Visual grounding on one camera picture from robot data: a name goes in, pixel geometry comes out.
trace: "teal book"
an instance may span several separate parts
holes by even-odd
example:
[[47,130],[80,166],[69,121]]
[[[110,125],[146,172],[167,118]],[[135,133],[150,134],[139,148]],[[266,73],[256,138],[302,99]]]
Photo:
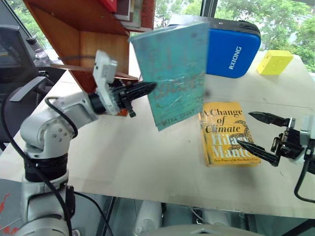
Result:
[[191,23],[130,38],[143,80],[157,83],[148,97],[159,131],[202,111],[208,28]]

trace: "white table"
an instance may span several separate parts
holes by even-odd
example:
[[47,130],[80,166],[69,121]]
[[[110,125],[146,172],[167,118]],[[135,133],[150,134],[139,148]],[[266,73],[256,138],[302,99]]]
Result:
[[[256,56],[239,79],[207,76],[209,101],[239,101],[250,111],[296,117],[314,113],[314,83],[301,60],[294,58],[280,76],[260,76]],[[66,72],[49,95],[79,91]],[[45,104],[40,104],[35,112]],[[302,166],[282,158],[278,167],[262,161],[254,167],[206,167],[197,116],[161,132],[154,125],[146,97],[133,102],[135,118],[101,116],[79,130],[71,141],[69,183],[82,192],[152,200],[248,213],[315,218],[315,204],[293,195]],[[255,142],[267,150],[283,128],[246,115]],[[19,133],[15,140],[24,145]],[[11,145],[0,156],[0,177],[20,181],[22,159]],[[315,176],[307,174],[300,195],[315,197]]]

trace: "black chair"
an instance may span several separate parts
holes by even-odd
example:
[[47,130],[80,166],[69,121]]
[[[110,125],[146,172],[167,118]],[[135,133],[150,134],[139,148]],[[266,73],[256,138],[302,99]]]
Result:
[[[14,136],[22,122],[34,111],[52,86],[47,86],[48,74],[38,71],[25,47],[19,27],[0,25],[0,83],[10,94],[1,102],[10,134]],[[16,88],[14,84],[25,84]],[[9,140],[0,126],[0,148]]]

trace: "yellow block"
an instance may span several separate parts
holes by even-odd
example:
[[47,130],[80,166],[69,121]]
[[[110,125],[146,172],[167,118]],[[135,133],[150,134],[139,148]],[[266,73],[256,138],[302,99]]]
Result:
[[261,75],[280,75],[292,58],[293,55],[289,51],[268,50],[257,70]]

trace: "rxiong logo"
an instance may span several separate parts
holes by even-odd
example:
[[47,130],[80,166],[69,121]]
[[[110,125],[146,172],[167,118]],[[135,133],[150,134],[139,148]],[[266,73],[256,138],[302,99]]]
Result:
[[233,57],[232,57],[232,61],[231,61],[231,63],[230,63],[230,66],[228,67],[230,70],[233,70],[233,69],[234,69],[235,63],[236,63],[236,61],[237,61],[237,58],[238,58],[238,55],[239,55],[241,49],[242,49],[242,48],[239,47],[239,46],[236,47],[235,53],[234,53],[234,55],[233,55]]

